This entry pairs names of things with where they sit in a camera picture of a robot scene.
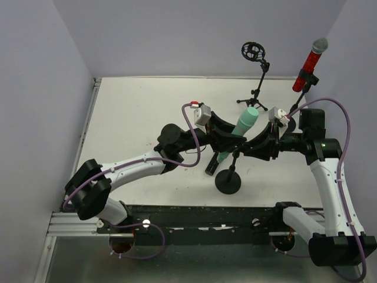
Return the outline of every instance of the white tabletop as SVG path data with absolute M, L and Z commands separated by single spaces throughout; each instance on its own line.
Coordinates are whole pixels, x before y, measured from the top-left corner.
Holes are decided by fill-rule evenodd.
M 182 129 L 181 106 L 190 101 L 204 102 L 223 120 L 235 124 L 246 108 L 237 99 L 250 97 L 259 80 L 213 78 L 104 78 L 95 102 L 79 166 L 88 159 L 98 163 L 137 157 L 153 149 L 160 130 L 168 123 Z M 292 80 L 265 80 L 259 95 L 267 107 L 289 111 L 299 94 L 292 91 Z M 247 133 L 251 139 L 266 126 L 268 113 L 260 110 L 258 121 Z M 193 118 L 193 110 L 187 110 Z M 192 206 L 274 206 L 294 201 L 305 207 L 322 207 L 315 179 L 300 153 L 283 152 L 269 162 L 240 156 L 236 172 L 242 179 L 234 195 L 220 193 L 214 177 L 204 170 L 213 152 L 210 146 L 194 168 L 178 167 L 163 175 L 149 176 L 129 183 L 111 193 L 115 200 L 138 205 Z M 195 154 L 182 153 L 185 163 Z M 217 169 L 229 167 L 228 157 Z

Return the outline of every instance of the microphone stand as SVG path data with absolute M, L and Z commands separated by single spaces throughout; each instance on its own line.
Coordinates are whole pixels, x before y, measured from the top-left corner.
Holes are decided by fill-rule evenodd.
M 290 108 L 289 114 L 294 112 L 297 108 L 299 108 L 299 103 L 301 102 L 301 99 L 305 96 L 306 93 L 309 92 L 312 85 L 317 85 L 317 83 L 319 81 L 319 79 L 315 75 L 313 75 L 312 73 L 309 74 L 307 71 L 305 71 L 303 69 L 300 70 L 299 77 L 302 78 L 303 80 L 305 80 L 306 83 L 305 83 L 304 87 L 302 88 L 302 93 L 301 93 L 299 99 Z M 286 130 L 286 132 L 292 133 L 295 130 L 295 128 L 296 128 L 296 121 L 292 117 L 289 120 L 288 129 Z
M 216 188 L 226 195 L 232 195 L 241 188 L 241 177 L 236 172 L 236 161 L 240 157 L 240 152 L 236 150 L 232 155 L 232 165 L 229 169 L 220 171 L 214 180 Z
M 252 107 L 254 107 L 255 105 L 258 105 L 256 107 L 257 109 L 259 107 L 261 107 L 261 108 L 264 109 L 264 111 L 268 111 L 268 108 L 265 107 L 262 103 L 260 103 L 260 101 L 258 100 L 258 96 L 259 96 L 259 93 L 260 93 L 260 87 L 262 86 L 264 76 L 269 71 L 270 63 L 268 63 L 265 59 L 262 59 L 260 66 L 262 68 L 263 74 L 262 74 L 262 77 L 260 78 L 258 88 L 256 90 L 252 90 L 252 95 L 254 97 L 252 97 L 250 99 L 237 100 L 236 102 L 237 103 L 246 102 L 247 106 L 252 106 Z

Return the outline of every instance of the microphone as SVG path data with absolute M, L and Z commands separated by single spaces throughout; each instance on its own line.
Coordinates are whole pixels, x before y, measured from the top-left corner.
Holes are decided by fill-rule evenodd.
M 304 66 L 302 67 L 302 70 L 306 71 L 308 74 L 313 74 L 314 67 L 316 66 L 319 57 L 322 55 L 323 52 L 326 51 L 328 48 L 329 43 L 328 40 L 324 37 L 317 39 L 315 42 L 313 42 L 312 50 L 307 57 Z M 297 80 L 295 84 L 292 87 L 292 90 L 299 93 L 304 88 L 306 81 L 300 77 L 300 75 L 297 77 Z
M 254 107 L 248 107 L 242 112 L 240 118 L 237 121 L 236 126 L 234 127 L 232 134 L 236 134 L 237 136 L 243 136 L 251 127 L 254 126 L 255 122 L 259 117 L 259 112 Z M 217 157 L 217 162 L 221 163 L 224 161 L 229 152 L 221 152 Z

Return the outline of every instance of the purple cable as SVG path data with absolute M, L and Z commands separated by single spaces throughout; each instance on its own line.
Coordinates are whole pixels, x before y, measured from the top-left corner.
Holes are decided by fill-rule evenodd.
M 161 254 L 165 250 L 165 241 L 166 241 L 165 240 L 165 234 L 164 234 L 163 230 L 160 227 L 158 227 L 157 225 L 155 225 L 153 223 L 148 223 L 148 224 L 145 224 L 145 223 L 136 223 L 136 224 L 130 224 L 130 225 L 123 225 L 123 226 L 117 226 L 117 225 L 113 225 L 111 223 L 108 223 L 108 224 L 110 226 L 112 226 L 112 227 L 115 227 L 115 228 L 132 228 L 132 227 L 136 227 L 136 226 L 149 225 L 149 226 L 155 227 L 161 233 L 161 236 L 162 236 L 162 239 L 163 239 L 163 243 L 161 245 L 161 249 L 158 252 L 156 252 L 155 254 L 149 255 L 149 256 L 132 256 L 132 255 L 118 254 L 118 253 L 114 252 L 113 245 L 112 245 L 112 243 L 110 243 L 110 249 L 112 250 L 112 254 L 114 254 L 114 255 L 121 256 L 122 258 L 144 260 L 144 259 L 155 258 L 157 255 Z
M 327 100 L 327 101 L 334 102 L 336 105 L 338 105 L 340 107 L 340 109 L 342 109 L 343 114 L 344 114 L 344 116 L 346 118 L 347 136 L 346 136 L 346 141 L 345 141 L 345 144 L 344 144 L 342 155 L 340 156 L 340 159 L 339 159 L 339 162 L 338 162 L 338 167 L 336 168 L 336 178 L 337 178 L 337 180 L 340 180 L 340 181 L 338 181 L 340 198 L 342 200 L 342 204 L 343 204 L 343 207 L 344 207 L 344 211 L 345 211 L 345 214 L 346 214 L 347 221 L 349 223 L 351 223 L 352 222 L 352 217 L 351 217 L 351 214 L 349 212 L 349 208 L 348 208 L 348 205 L 347 205 L 347 201 L 346 201 L 346 197 L 345 197 L 345 194 L 344 194 L 343 185 L 342 185 L 342 181 L 341 181 L 342 180 L 342 176 L 341 176 L 342 164 L 343 164 L 344 158 L 346 156 L 346 152 L 347 152 L 348 144 L 349 144 L 349 139 L 350 139 L 350 135 L 351 135 L 351 125 L 350 125 L 350 120 L 349 120 L 349 116 L 348 116 L 348 113 L 347 113 L 346 109 L 337 100 L 335 100 L 333 98 L 329 98 L 329 97 L 324 97 L 324 98 L 315 99 L 315 100 L 313 100 L 311 102 L 307 102 L 307 103 L 301 105 L 295 111 L 293 111 L 292 113 L 290 113 L 289 115 L 287 115 L 287 117 L 290 119 L 294 114 L 296 114 L 302 108 L 304 108 L 304 107 L 306 107 L 308 105 L 311 105 L 312 103 L 315 103 L 315 102 L 318 102 L 318 101 L 322 101 L 322 100 Z M 343 274 L 341 274 L 334 266 L 332 266 L 332 269 L 341 278 L 343 278 L 344 280 L 347 280 L 349 282 L 361 282 L 361 281 L 364 280 L 364 278 L 366 276 L 366 258 L 365 258 L 363 246 L 361 244 L 360 238 L 358 236 L 358 233 L 357 233 L 355 227 L 353 225 L 351 225 L 351 224 L 349 225 L 349 227 L 350 227 L 350 229 L 351 229 L 351 231 L 352 231 L 352 233 L 353 233 L 353 235 L 354 235 L 354 237 L 356 239 L 356 243 L 357 243 L 358 248 L 359 248 L 360 257 L 361 257 L 361 263 L 362 263 L 362 272 L 361 272 L 361 275 L 360 275 L 359 278 L 355 278 L 355 279 L 354 278 L 348 278 L 348 277 L 344 276 Z
M 322 216 L 323 218 L 325 218 L 325 215 L 323 213 L 320 213 L 316 210 L 307 210 L 306 214 L 309 214 L 309 213 L 315 213 L 315 214 L 318 214 L 319 216 Z
M 133 164 L 136 164 L 136 163 L 140 163 L 140 162 L 146 162 L 146 161 L 165 161 L 165 162 L 169 162 L 169 163 L 172 163 L 172 164 L 175 164 L 175 165 L 178 165 L 178 166 L 183 166 L 183 167 L 194 167 L 196 165 L 198 165 L 199 161 L 200 161 L 200 145 L 199 145 L 199 141 L 198 141 L 198 137 L 196 136 L 195 134 L 195 131 L 193 129 L 193 126 L 191 125 L 190 123 L 190 120 L 189 118 L 187 117 L 187 114 L 185 112 L 185 108 L 186 107 L 190 107 L 191 106 L 191 103 L 187 103 L 185 105 L 182 106 L 182 114 L 183 114 L 183 117 L 190 129 L 190 132 L 191 134 L 193 135 L 193 138 L 194 138 L 194 141 L 195 141 L 195 145 L 196 145 L 196 149 L 197 149 L 197 158 L 196 158 L 196 161 L 192 164 L 184 164 L 184 163 L 180 163 L 180 162 L 177 162 L 175 160 L 171 160 L 171 159 L 168 159 L 168 158 L 162 158 L 162 157 L 150 157 L 150 158 L 146 158 L 145 160 L 144 159 L 137 159 L 137 160 L 133 160 L 133 161 L 130 161 L 130 162 L 127 162 L 127 163 L 124 163 L 122 165 L 118 165 L 116 167 L 114 167 L 115 170 L 119 170 L 121 168 L 124 168 L 124 167 L 127 167 L 129 165 L 133 165 Z M 105 170 L 101 173 L 98 173 L 96 175 L 94 175 L 93 177 L 89 178 L 88 180 L 86 180 L 84 183 L 82 183 L 78 188 L 76 188 L 68 197 L 67 199 L 65 200 L 65 202 L 63 203 L 63 210 L 67 210 L 67 206 L 68 206 L 68 203 L 72 200 L 72 198 L 81 190 L 83 189 L 87 184 L 89 184 L 90 182 L 94 181 L 96 178 L 102 176 L 102 175 L 105 175 L 107 173 L 111 172 L 111 169 L 108 169 L 108 170 Z

